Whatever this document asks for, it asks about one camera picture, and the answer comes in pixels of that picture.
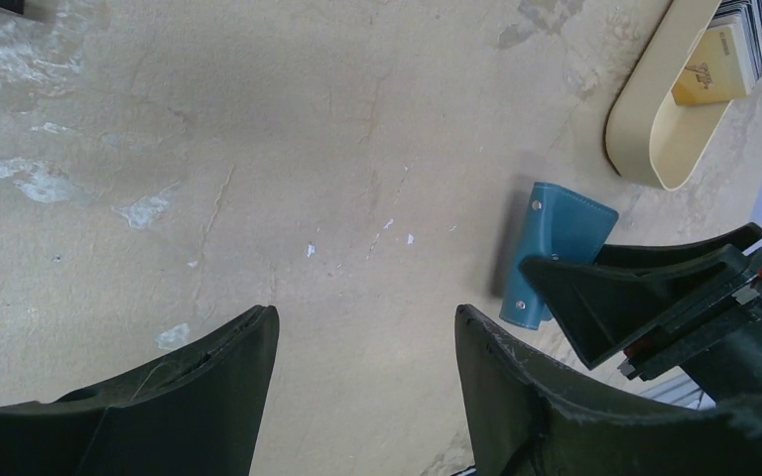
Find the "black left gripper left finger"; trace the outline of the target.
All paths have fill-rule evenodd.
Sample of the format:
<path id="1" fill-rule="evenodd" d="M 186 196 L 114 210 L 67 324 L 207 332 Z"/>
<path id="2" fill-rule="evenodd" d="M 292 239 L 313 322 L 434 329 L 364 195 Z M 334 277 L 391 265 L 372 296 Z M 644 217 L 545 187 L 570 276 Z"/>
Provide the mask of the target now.
<path id="1" fill-rule="evenodd" d="M 0 407 L 0 475 L 247 474 L 279 330 L 256 305 L 113 378 Z"/>

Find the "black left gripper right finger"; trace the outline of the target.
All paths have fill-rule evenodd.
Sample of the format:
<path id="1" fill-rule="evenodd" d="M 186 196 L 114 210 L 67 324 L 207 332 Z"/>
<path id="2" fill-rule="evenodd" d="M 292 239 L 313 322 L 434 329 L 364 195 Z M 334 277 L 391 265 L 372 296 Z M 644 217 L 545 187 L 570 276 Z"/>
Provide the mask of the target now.
<path id="1" fill-rule="evenodd" d="M 591 379 L 479 309 L 454 319 L 457 367 L 481 475 L 762 475 L 762 396 L 707 411 Z"/>

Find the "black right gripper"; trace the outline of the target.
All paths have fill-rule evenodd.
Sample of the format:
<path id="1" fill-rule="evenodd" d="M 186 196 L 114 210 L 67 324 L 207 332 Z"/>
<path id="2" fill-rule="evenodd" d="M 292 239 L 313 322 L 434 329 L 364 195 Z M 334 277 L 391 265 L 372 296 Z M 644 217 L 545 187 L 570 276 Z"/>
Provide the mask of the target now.
<path id="1" fill-rule="evenodd" d="M 606 244 L 591 264 L 528 258 L 521 271 L 587 368 L 624 352 L 628 379 L 679 367 L 719 403 L 762 395 L 762 267 L 734 293 L 761 239 L 749 222 L 694 243 Z"/>

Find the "blue leather card holder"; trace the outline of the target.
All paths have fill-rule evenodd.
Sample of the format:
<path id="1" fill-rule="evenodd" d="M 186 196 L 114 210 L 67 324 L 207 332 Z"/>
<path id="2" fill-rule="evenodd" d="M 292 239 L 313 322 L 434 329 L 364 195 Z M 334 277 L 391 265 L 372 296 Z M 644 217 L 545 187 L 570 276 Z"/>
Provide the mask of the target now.
<path id="1" fill-rule="evenodd" d="M 617 210 L 561 185 L 537 181 L 525 203 L 520 236 L 511 247 L 499 317 L 536 330 L 552 318 L 521 271 L 531 257 L 571 264 L 594 261 L 619 218 Z"/>

